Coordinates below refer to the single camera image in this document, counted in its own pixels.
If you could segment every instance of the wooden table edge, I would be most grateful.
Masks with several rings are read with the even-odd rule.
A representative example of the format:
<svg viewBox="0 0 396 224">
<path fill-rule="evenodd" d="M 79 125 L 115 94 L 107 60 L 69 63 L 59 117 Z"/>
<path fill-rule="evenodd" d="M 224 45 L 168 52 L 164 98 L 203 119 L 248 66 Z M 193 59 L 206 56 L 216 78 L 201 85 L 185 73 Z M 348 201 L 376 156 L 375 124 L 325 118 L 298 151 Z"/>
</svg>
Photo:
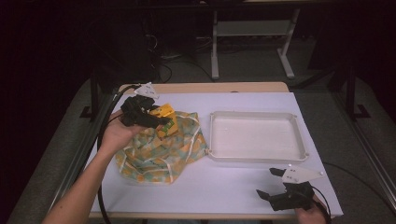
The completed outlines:
<svg viewBox="0 0 396 224">
<path fill-rule="evenodd" d="M 129 84 L 122 85 L 120 91 Z M 157 93 L 196 92 L 289 92 L 284 82 L 221 82 L 221 83 L 165 83 L 153 84 Z M 130 89 L 125 94 L 133 94 Z"/>
<path fill-rule="evenodd" d="M 110 218 L 155 218 L 155 219 L 254 219 L 254 220 L 284 220 L 294 219 L 294 214 L 216 214 L 216 213 L 107 213 Z M 100 212 L 91 212 L 90 218 L 101 218 Z"/>
</svg>

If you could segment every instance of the black cable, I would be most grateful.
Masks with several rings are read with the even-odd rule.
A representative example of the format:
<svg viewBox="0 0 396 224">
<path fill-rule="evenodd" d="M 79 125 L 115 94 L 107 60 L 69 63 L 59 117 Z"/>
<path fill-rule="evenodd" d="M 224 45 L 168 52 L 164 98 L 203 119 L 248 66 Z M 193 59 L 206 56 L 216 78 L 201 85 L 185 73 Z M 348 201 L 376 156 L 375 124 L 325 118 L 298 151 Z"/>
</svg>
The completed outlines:
<svg viewBox="0 0 396 224">
<path fill-rule="evenodd" d="M 111 122 L 112 120 L 114 120 L 114 119 L 116 119 L 116 118 L 119 117 L 119 116 L 116 116 L 114 119 L 108 120 L 108 118 L 110 117 L 111 113 L 112 113 L 113 110 L 114 110 L 114 107 L 116 107 L 116 105 L 117 105 L 117 103 L 119 102 L 121 96 L 122 96 L 126 91 L 128 91 L 128 90 L 131 89 L 131 88 L 136 89 L 137 87 L 138 87 L 138 86 L 136 86 L 136 85 L 130 85 L 130 86 L 125 87 L 122 91 L 120 91 L 119 93 L 117 93 L 115 99 L 113 100 L 113 102 L 111 102 L 111 104 L 110 104 L 110 106 L 108 107 L 108 110 L 107 110 L 107 112 L 106 112 L 106 114 L 105 114 L 105 117 L 104 117 L 104 119 L 103 119 L 103 121 L 102 121 L 100 130 L 99 130 L 98 140 L 97 140 L 97 150 L 99 150 L 100 146 L 102 145 L 102 139 L 103 139 L 103 135 L 105 134 L 105 130 L 106 130 L 107 124 L 108 124 L 109 122 Z M 106 224 L 111 224 L 111 221 L 110 221 L 110 219 L 109 219 L 108 216 L 107 216 L 107 212 L 106 212 L 106 209 L 105 209 L 105 203 L 104 203 L 104 201 L 103 201 L 102 185 L 99 187 L 99 190 L 98 190 L 97 195 L 98 195 L 98 202 L 99 202 L 99 207 L 100 207 L 100 211 L 101 211 L 101 213 L 102 213 L 103 220 L 105 221 Z"/>
<path fill-rule="evenodd" d="M 196 53 L 199 53 L 201 50 L 207 49 L 207 48 L 209 48 L 209 47 L 212 46 L 212 44 L 213 44 L 212 37 L 206 37 L 206 38 L 203 38 L 203 39 L 208 39 L 208 41 L 206 41 L 204 44 L 202 44 L 202 45 L 200 45 L 200 46 L 197 46 L 197 47 L 195 48 L 195 52 L 196 52 Z"/>
<path fill-rule="evenodd" d="M 212 76 L 210 76 L 210 75 L 206 72 L 206 70 L 205 70 L 201 65 L 199 65 L 198 63 L 193 63 L 193 62 L 188 62 L 188 61 L 182 61 L 182 62 L 168 62 L 168 63 L 190 63 L 190 64 L 193 64 L 193 65 L 197 66 L 198 68 L 200 68 L 202 71 L 204 71 L 204 73 L 210 78 L 210 80 L 213 81 Z"/>
<path fill-rule="evenodd" d="M 114 63 L 116 63 L 120 68 L 124 69 L 125 71 L 129 71 L 129 69 L 127 67 L 125 67 L 121 62 L 119 62 L 116 58 L 114 58 L 113 56 L 111 56 L 107 51 L 105 51 L 102 46 L 100 46 L 96 40 L 94 40 L 89 34 L 88 34 L 89 38 L 91 39 L 92 43 L 99 48 L 99 50 L 101 50 L 106 56 L 107 58 L 109 58 L 111 61 L 113 61 Z"/>
<path fill-rule="evenodd" d="M 361 178 L 359 178 L 358 176 L 356 176 L 356 175 L 354 175 L 354 174 L 352 174 L 350 171 L 348 171 L 347 169 L 345 169 L 345 168 L 343 168 L 343 167 L 341 167 L 341 166 L 338 166 L 338 165 L 335 165 L 335 164 L 332 164 L 332 163 L 329 163 L 329 162 L 326 162 L 326 161 L 324 161 L 323 162 L 323 164 L 326 164 L 326 165 L 330 165 L 330 166 L 333 166 L 333 167 L 335 167 L 335 168 L 338 168 L 338 169 L 340 169 L 340 170 L 342 170 L 342 171 L 344 171 L 345 173 L 347 173 L 347 174 L 349 174 L 349 175 L 351 175 L 351 176 L 353 176 L 353 177 L 355 177 L 357 180 L 359 180 L 363 185 L 365 185 L 367 188 L 369 188 L 386 206 L 387 206 L 387 208 L 389 209 L 389 211 L 396 217 L 396 212 L 393 210 L 393 208 L 390 206 L 390 204 L 388 203 L 388 201 L 376 190 L 376 189 L 374 189 L 372 186 L 370 186 L 369 184 L 367 184 L 364 180 L 362 180 Z"/>
<path fill-rule="evenodd" d="M 329 208 L 329 213 L 327 213 L 326 208 L 324 208 L 323 205 L 322 205 L 321 203 L 315 201 L 313 198 L 309 198 L 309 197 L 307 197 L 306 195 L 304 195 L 304 194 L 302 194 L 301 192 L 298 192 L 298 191 L 294 191 L 293 194 L 300 195 L 301 197 L 306 198 L 308 201 L 310 201 L 311 203 L 313 203 L 313 204 L 320 210 L 320 212 L 322 213 L 322 215 L 323 215 L 323 217 L 324 217 L 324 219 L 325 219 L 325 221 L 326 221 L 326 224 L 332 224 L 332 217 L 331 217 L 331 213 L 330 213 L 330 206 L 329 206 L 329 204 L 327 203 L 326 198 L 325 198 L 324 195 L 320 192 L 320 190 L 318 190 L 317 188 L 315 188 L 315 187 L 313 187 L 313 186 L 312 186 L 312 188 L 315 189 L 315 190 L 317 190 L 317 191 L 321 194 L 321 196 L 323 197 L 324 201 L 325 201 L 326 204 L 327 204 L 327 207 Z"/>
<path fill-rule="evenodd" d="M 167 78 L 166 80 L 163 80 L 163 78 L 161 77 L 161 74 L 159 74 L 160 81 L 162 83 L 166 83 L 171 79 L 171 77 L 173 75 L 172 69 L 169 66 L 166 66 L 165 64 L 160 64 L 160 66 L 165 67 L 169 70 L 169 78 Z"/>
<path fill-rule="evenodd" d="M 235 54 L 237 52 L 245 50 L 242 45 L 235 43 L 231 38 L 224 39 L 223 41 L 228 41 L 229 44 L 219 43 L 218 54 Z"/>
<path fill-rule="evenodd" d="M 312 186 L 312 189 L 315 189 L 322 196 L 329 212 L 326 211 L 326 209 L 323 207 L 323 205 L 321 203 L 316 202 L 315 200 L 312 200 L 312 201 L 314 201 L 314 204 L 322 212 L 324 218 L 326 219 L 326 223 L 332 223 L 332 211 L 330 210 L 330 206 L 329 206 L 329 203 L 327 202 L 326 197 L 323 195 L 323 193 L 319 189 L 315 188 L 314 186 Z"/>
</svg>

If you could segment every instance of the gray floor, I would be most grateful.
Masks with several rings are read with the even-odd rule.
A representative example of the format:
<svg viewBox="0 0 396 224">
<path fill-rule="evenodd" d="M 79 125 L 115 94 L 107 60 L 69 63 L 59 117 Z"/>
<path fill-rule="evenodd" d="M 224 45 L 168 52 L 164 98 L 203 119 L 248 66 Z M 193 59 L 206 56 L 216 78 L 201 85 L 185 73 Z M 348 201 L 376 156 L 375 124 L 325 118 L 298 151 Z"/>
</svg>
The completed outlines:
<svg viewBox="0 0 396 224">
<path fill-rule="evenodd" d="M 270 38 L 249 39 L 248 42 L 245 40 L 220 49 L 220 79 L 217 82 L 284 81 L 293 85 L 312 77 L 317 71 L 307 70 L 306 67 L 315 41 L 292 41 L 288 57 L 296 76 L 293 80 L 285 77 L 277 58 L 276 48 L 280 47 L 281 41 Z M 207 50 L 194 58 L 184 56 L 165 65 L 172 70 L 169 83 L 212 81 L 209 78 L 210 52 Z M 163 79 L 169 78 L 168 68 L 162 66 L 160 70 Z M 357 81 L 356 103 L 364 105 L 371 117 L 351 123 L 343 110 L 345 93 L 331 93 L 326 89 L 330 77 L 325 77 L 304 90 L 294 91 L 318 153 L 323 161 L 347 169 L 386 197 L 354 127 L 358 126 L 364 132 L 389 176 L 396 180 L 396 167 L 393 163 L 393 158 L 396 158 L 396 125 L 379 105 L 369 86 L 360 80 Z M 9 223 L 38 223 L 46 214 L 76 148 L 91 125 L 88 119 L 79 118 L 83 107 L 90 103 L 89 87 L 87 82 L 76 94 Z M 336 217 L 333 223 L 396 222 L 384 202 L 355 177 L 332 165 L 325 165 L 325 168 L 344 211 L 344 215 Z M 102 221 L 91 220 L 91 223 Z M 117 223 L 138 222 L 118 220 Z M 275 223 L 296 222 L 287 220 Z"/>
</svg>

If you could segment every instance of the tray rim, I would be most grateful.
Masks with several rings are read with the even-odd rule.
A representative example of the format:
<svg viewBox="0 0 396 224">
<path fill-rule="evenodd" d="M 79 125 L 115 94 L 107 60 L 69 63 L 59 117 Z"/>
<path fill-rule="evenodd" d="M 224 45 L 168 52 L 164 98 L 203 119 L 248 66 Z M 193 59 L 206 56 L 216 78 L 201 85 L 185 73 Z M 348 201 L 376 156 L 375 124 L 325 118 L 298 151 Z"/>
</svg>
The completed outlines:
<svg viewBox="0 0 396 224">
<path fill-rule="evenodd" d="M 227 115 L 232 115 L 232 114 L 243 114 L 243 115 L 248 115 L 248 114 L 257 114 L 257 115 L 287 115 L 290 116 L 292 119 L 295 121 L 295 126 L 298 130 L 298 137 L 301 141 L 303 150 L 301 151 L 302 157 L 300 159 L 294 160 L 294 159 L 274 159 L 274 158 L 236 158 L 236 157 L 219 157 L 215 156 L 213 154 L 213 149 L 212 149 L 212 141 L 213 141 L 213 121 L 215 119 L 215 116 L 218 114 L 227 114 Z M 301 134 L 301 127 L 298 122 L 298 116 L 290 113 L 290 112 L 283 112 L 283 111 L 231 111 L 231 110 L 219 110 L 219 111 L 213 111 L 210 113 L 210 140 L 209 140 L 209 150 L 207 151 L 207 155 L 214 161 L 231 161 L 231 162 L 265 162 L 265 163 L 300 163 L 303 161 L 306 161 L 309 158 L 309 151 L 307 150 L 306 147 L 306 142 Z"/>
</svg>

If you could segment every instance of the metal rail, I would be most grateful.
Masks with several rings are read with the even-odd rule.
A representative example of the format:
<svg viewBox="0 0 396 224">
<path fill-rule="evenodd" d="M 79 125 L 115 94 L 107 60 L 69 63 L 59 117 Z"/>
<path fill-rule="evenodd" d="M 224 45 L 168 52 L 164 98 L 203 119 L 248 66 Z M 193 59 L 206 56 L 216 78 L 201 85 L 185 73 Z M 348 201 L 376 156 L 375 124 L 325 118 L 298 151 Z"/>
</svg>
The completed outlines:
<svg viewBox="0 0 396 224">
<path fill-rule="evenodd" d="M 236 10 L 236 9 L 257 9 L 260 7 L 304 7 L 304 6 L 317 6 L 329 4 L 343 4 L 340 0 L 273 0 L 273 1 L 246 1 L 243 3 L 232 4 L 178 4 L 178 5 L 163 5 L 163 4 L 140 4 L 137 6 L 128 7 L 87 7 L 85 11 L 95 12 L 119 12 L 119 11 L 216 11 L 216 10 Z"/>
<path fill-rule="evenodd" d="M 375 150 L 370 145 L 368 139 L 365 137 L 363 131 L 361 130 L 359 124 L 356 121 L 353 121 L 348 113 L 343 108 L 343 101 L 339 93 L 334 93 L 333 98 L 337 103 L 340 111 L 343 114 L 343 117 L 346 120 L 346 123 L 349 125 L 353 133 L 358 138 L 359 142 L 361 143 L 362 149 L 366 154 L 370 166 L 372 167 L 375 176 L 377 177 L 379 184 L 381 185 L 382 189 L 385 191 L 390 203 L 392 204 L 393 210 L 396 212 L 396 186 L 393 183 L 393 180 L 390 178 L 387 170 L 382 165 L 381 161 L 375 154 Z"/>
<path fill-rule="evenodd" d="M 93 144 L 95 143 L 97 134 L 99 133 L 102 120 L 105 118 L 107 109 L 110 106 L 113 98 L 114 95 L 103 94 L 96 118 L 92 121 L 91 126 L 85 132 L 85 135 L 79 144 L 78 150 L 73 160 L 70 162 L 66 174 L 64 175 L 62 183 L 55 191 L 52 203 L 49 206 L 49 210 L 52 208 L 53 205 L 56 204 L 56 202 L 58 202 L 59 199 L 64 196 L 67 190 L 70 189 L 70 187 L 79 176 L 80 172 L 84 169 L 84 165 L 87 162 L 88 156 L 92 151 Z"/>
</svg>

